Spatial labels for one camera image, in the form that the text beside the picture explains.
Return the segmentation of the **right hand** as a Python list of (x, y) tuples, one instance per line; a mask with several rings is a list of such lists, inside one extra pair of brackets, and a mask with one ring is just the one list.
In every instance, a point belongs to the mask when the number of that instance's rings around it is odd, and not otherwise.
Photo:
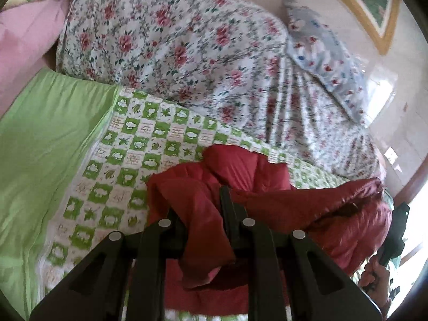
[(387, 317), (387, 312), (391, 305), (391, 300), (389, 298), (389, 282), (389, 270), (379, 264), (378, 256), (374, 255), (365, 265), (358, 285), (360, 288), (369, 287), (367, 295), (380, 308), (384, 318)]

